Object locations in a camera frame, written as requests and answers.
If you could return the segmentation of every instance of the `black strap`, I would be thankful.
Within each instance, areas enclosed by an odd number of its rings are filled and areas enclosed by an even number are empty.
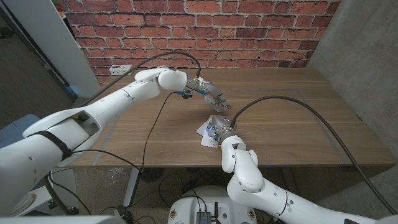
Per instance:
[[[38,131],[34,134],[31,134],[29,136],[35,135],[35,134],[39,134],[42,135],[44,137],[46,137],[48,140],[52,141],[56,146],[58,146],[58,148],[60,148],[60,150],[62,151],[62,160],[70,157],[72,155],[72,150],[68,149],[68,146],[63,143],[63,141],[61,141],[61,139],[59,139],[58,137],[56,137],[55,135],[53,135],[51,132],[49,131]]]

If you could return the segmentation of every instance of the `power outlet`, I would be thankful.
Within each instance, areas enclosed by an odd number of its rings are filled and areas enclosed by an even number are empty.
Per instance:
[[[132,65],[112,65],[109,71],[111,72],[111,75],[123,75],[131,68],[131,66]]]

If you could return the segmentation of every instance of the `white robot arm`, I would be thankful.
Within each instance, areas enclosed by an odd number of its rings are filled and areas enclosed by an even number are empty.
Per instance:
[[[0,149],[0,216],[10,215],[18,202],[55,166],[66,166],[85,153],[71,154],[72,151],[90,149],[109,123],[133,105],[159,95],[160,86],[177,91],[184,91],[187,86],[187,74],[168,67],[143,70],[134,78],[135,82],[88,106],[59,111],[41,119],[24,131],[23,140]],[[224,98],[217,97],[211,105],[225,107],[225,103]]]
[[[229,197],[236,203],[261,209],[288,224],[373,224],[376,220],[318,206],[284,190],[262,177],[253,150],[247,151],[243,140],[236,136],[231,121],[221,115],[212,116],[209,136],[221,143],[222,168],[234,172],[227,186]]]

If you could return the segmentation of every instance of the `gray wall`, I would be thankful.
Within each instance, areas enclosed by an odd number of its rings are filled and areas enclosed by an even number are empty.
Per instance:
[[[398,1],[343,0],[310,59],[376,136],[398,157]],[[398,168],[373,177],[398,210]],[[381,218],[388,211],[362,182],[318,202]]]

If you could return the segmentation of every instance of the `wire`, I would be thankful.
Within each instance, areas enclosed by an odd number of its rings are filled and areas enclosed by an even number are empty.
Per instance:
[[[109,208],[118,209],[118,208],[116,208],[115,206],[109,206],[109,207],[104,208],[104,210],[102,210],[99,214],[101,215],[103,212],[105,212],[105,210],[107,210],[107,209],[109,209]]]
[[[312,107],[307,105],[306,103],[303,103],[299,100],[287,97],[287,96],[264,96],[261,98],[258,98],[254,100],[253,102],[249,103],[246,105],[244,108],[242,108],[239,112],[236,113],[235,117],[231,121],[231,128],[235,125],[236,119],[238,116],[246,109],[248,109],[250,106],[262,101],[262,100],[268,100],[268,99],[281,99],[281,100],[289,100],[294,103],[298,103],[305,107],[306,109],[310,110],[322,123],[329,129],[329,131],[332,133],[332,135],[336,138],[340,146],[343,148],[345,153],[347,154],[348,158],[350,161],[354,164],[355,168],[358,170],[358,172],[361,174],[362,178],[364,179],[365,183],[369,186],[369,188],[373,191],[373,193],[376,195],[376,197],[380,200],[380,202],[393,214],[397,215],[397,212],[391,207],[390,204],[386,201],[386,199],[379,193],[379,191],[373,186],[372,182],[365,176],[361,168],[359,167],[358,163],[356,162],[355,158],[353,155],[350,153],[348,150],[347,146],[344,144],[344,142],[341,140],[339,135],[337,135],[336,131],[330,126],[330,124],[317,112],[315,111]]]
[[[160,108],[160,111],[159,111],[159,114],[157,114],[157,117],[156,117],[156,119],[155,119],[155,122],[154,122],[154,125],[152,125],[152,128],[150,129],[150,131],[149,131],[149,134],[148,134],[148,137],[147,137],[147,140],[145,141],[145,146],[144,146],[144,153],[143,153],[143,155],[142,155],[142,166],[141,166],[141,172],[144,170],[144,159],[145,159],[145,152],[146,152],[146,149],[147,149],[147,143],[148,143],[148,140],[149,140],[149,136],[150,136],[150,134],[152,133],[152,130],[154,129],[154,127],[155,127],[155,125],[156,125],[156,122],[157,122],[157,120],[159,119],[159,116],[160,116],[160,113],[162,112],[162,110],[163,110],[163,107],[164,107],[164,105],[166,104],[166,101],[167,101],[167,99],[169,98],[169,96],[171,96],[173,93],[177,93],[176,91],[174,91],[174,92],[171,92],[167,97],[166,97],[166,99],[164,100],[164,102],[163,102],[163,105],[162,105],[162,107]]]
[[[67,169],[63,169],[63,170],[58,170],[58,171],[55,171],[55,172],[53,172],[53,173],[51,173],[51,174],[56,174],[57,172],[65,171],[65,170],[68,170],[68,169],[72,169],[72,168],[67,168]]]
[[[181,178],[181,176],[178,175],[178,174],[169,174],[169,175],[165,176],[165,177],[162,179],[162,181],[160,181],[160,184],[159,184],[159,186],[158,186],[159,196],[160,196],[160,198],[162,199],[162,201],[163,201],[169,208],[171,208],[172,206],[169,205],[169,204],[164,200],[164,198],[163,198],[163,196],[162,196],[162,194],[161,194],[161,192],[160,192],[160,188],[161,188],[161,186],[162,186],[163,181],[164,181],[166,178],[170,177],[171,175],[176,175],[176,176],[178,176],[178,177],[180,178],[181,185],[183,185],[182,178]]]
[[[155,55],[153,57],[150,57],[148,59],[143,60],[142,62],[138,63],[136,66],[131,67],[128,71],[124,72],[120,77],[118,77],[117,79],[113,80],[110,84],[108,84],[106,87],[102,88],[100,91],[98,91],[97,93],[95,93],[90,99],[88,99],[87,101],[85,101],[81,106],[86,106],[89,102],[93,101],[97,96],[99,96],[100,94],[102,94],[103,92],[105,92],[108,88],[110,88],[111,86],[113,86],[115,83],[117,83],[119,80],[121,80],[122,78],[124,78],[125,76],[127,76],[128,74],[130,74],[131,72],[133,72],[135,69],[139,68],[141,65],[149,62],[152,59],[164,56],[164,55],[170,55],[170,54],[182,54],[182,55],[186,55],[190,58],[192,58],[193,61],[195,61],[195,63],[198,65],[198,70],[197,70],[197,74],[196,77],[199,77],[200,75],[200,70],[201,70],[201,66],[199,61],[193,57],[192,55],[185,53],[185,52],[179,52],[179,51],[172,51],[172,52],[165,52],[162,54],[158,54]]]
[[[139,172],[141,172],[140,169],[139,169],[136,165],[134,165],[132,162],[128,161],[127,159],[123,159],[122,157],[117,156],[117,155],[115,155],[115,154],[113,154],[113,153],[111,153],[111,152],[102,151],[102,150],[97,150],[97,149],[84,149],[84,150],[79,150],[79,151],[73,151],[72,154],[78,153],[78,152],[103,152],[103,153],[107,153],[107,154],[109,154],[109,155],[111,155],[111,156],[113,156],[113,157],[116,157],[116,158],[118,158],[118,159],[124,161],[124,162],[127,162],[128,164],[130,164],[130,165],[132,165],[133,167],[135,167]]]
[[[199,205],[199,212],[201,212],[201,208],[200,208],[200,202],[199,202],[198,195],[197,195],[197,193],[195,192],[195,190],[194,190],[194,189],[192,189],[192,191],[193,191],[193,193],[194,193],[194,194],[197,196],[198,205]]]
[[[187,196],[180,197],[180,199],[181,199],[181,198],[187,198],[187,197],[196,197],[196,198],[199,198],[199,199],[205,204],[205,212],[207,212],[207,205],[206,205],[206,202],[205,202],[201,197],[196,196],[196,195],[187,195]]]
[[[154,217],[152,217],[150,215],[144,215],[143,217],[138,218],[137,221],[135,221],[135,222],[138,222],[140,219],[147,218],[147,217],[150,218],[156,224]]]
[[[49,180],[51,181],[51,183],[57,185],[58,187],[63,188],[64,190],[68,191],[68,192],[71,193],[73,196],[75,196],[75,198],[76,198],[76,199],[84,206],[84,208],[87,210],[88,214],[91,215],[90,210],[87,208],[87,206],[80,200],[80,198],[79,198],[75,193],[73,193],[71,190],[67,189],[66,187],[64,187],[64,186],[62,186],[62,185],[60,185],[60,184],[54,182],[54,180],[52,180],[52,178],[51,178],[51,174],[49,174]]]

